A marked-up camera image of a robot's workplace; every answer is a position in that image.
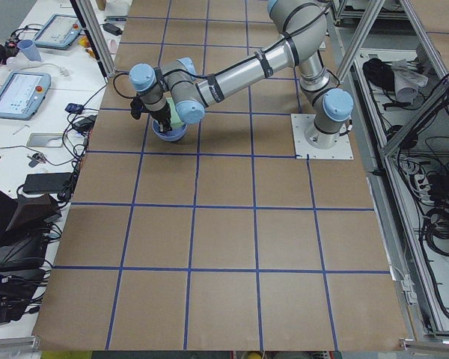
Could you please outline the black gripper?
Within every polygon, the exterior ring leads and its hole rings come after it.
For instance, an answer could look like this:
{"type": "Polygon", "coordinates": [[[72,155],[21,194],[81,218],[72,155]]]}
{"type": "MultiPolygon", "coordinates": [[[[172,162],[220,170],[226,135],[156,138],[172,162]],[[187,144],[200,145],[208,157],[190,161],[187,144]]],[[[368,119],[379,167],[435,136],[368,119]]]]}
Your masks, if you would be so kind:
{"type": "Polygon", "coordinates": [[[159,123],[160,132],[171,131],[171,108],[166,102],[159,110],[149,110],[151,117],[159,123]]]}

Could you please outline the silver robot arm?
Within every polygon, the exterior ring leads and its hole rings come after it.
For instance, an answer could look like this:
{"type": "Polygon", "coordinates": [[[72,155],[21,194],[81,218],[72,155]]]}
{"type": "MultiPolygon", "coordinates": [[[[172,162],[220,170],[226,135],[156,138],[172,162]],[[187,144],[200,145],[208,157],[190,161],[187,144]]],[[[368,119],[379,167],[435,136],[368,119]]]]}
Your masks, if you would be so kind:
{"type": "Polygon", "coordinates": [[[278,39],[247,58],[205,76],[195,72],[190,58],[179,58],[161,67],[136,64],[128,73],[136,94],[131,115],[148,113],[160,132],[171,131],[171,113],[184,123],[198,123],[206,108],[284,68],[298,68],[300,88],[316,115],[313,128],[320,135],[336,135],[353,110],[350,94],[323,64],[319,47],[327,30],[327,7],[321,1],[269,1],[267,11],[278,30],[278,39]]]}

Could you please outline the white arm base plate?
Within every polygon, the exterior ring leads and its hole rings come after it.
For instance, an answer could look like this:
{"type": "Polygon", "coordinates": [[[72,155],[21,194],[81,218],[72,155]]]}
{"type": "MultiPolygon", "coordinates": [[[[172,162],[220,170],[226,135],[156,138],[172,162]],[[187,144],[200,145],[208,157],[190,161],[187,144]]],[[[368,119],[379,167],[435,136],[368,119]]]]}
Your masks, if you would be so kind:
{"type": "Polygon", "coordinates": [[[317,130],[314,114],[291,114],[295,157],[297,159],[353,160],[351,143],[343,124],[336,134],[317,130]]]}

